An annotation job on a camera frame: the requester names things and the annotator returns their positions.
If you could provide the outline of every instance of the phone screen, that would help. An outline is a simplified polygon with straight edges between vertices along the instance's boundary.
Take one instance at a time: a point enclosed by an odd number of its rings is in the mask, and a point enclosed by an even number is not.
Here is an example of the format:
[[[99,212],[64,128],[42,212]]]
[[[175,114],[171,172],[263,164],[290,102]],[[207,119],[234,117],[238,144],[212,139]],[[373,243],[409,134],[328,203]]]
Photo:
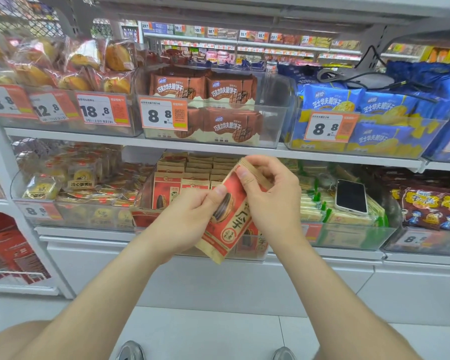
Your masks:
[[[339,179],[336,195],[338,206],[367,213],[367,198],[363,184]]]

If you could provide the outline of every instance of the person's left hand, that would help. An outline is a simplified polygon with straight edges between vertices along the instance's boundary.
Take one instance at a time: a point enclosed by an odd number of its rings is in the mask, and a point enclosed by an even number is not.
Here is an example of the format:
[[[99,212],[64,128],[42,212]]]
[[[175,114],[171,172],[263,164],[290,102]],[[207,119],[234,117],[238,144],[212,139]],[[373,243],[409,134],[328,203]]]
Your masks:
[[[150,243],[164,262],[192,248],[222,203],[227,188],[186,188],[138,237]]]

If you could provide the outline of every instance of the white smartphone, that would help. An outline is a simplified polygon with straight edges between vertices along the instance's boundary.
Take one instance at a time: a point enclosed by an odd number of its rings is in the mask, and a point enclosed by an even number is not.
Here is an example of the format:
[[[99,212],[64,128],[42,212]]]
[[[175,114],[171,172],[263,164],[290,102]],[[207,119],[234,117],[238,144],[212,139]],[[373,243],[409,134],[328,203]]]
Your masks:
[[[365,186],[362,183],[349,180],[337,180],[335,207],[342,211],[353,212],[363,216],[367,215],[369,210]]]

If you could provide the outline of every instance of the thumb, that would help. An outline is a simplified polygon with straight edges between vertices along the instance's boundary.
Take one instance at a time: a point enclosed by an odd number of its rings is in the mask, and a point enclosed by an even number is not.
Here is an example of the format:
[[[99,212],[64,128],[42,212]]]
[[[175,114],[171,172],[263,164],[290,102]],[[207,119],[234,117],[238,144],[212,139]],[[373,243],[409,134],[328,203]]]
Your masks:
[[[238,179],[240,179],[240,182],[242,182],[243,189],[248,197],[262,192],[258,185],[257,178],[255,178],[251,171],[246,169],[246,167],[240,165],[236,169],[236,175],[238,176]]]
[[[207,196],[199,207],[200,211],[202,211],[208,217],[212,216],[218,206],[224,200],[226,194],[227,188],[223,184],[220,184],[213,190],[208,191]]]

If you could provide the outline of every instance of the shoe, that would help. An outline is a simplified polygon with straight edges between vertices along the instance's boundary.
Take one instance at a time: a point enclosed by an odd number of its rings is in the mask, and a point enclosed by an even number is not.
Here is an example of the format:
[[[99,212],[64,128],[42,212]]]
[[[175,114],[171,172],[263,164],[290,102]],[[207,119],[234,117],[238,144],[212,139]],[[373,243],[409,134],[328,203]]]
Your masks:
[[[146,360],[144,350],[135,341],[127,341],[120,348],[116,360]]]
[[[275,351],[272,360],[297,360],[292,350],[288,347],[281,347]]]

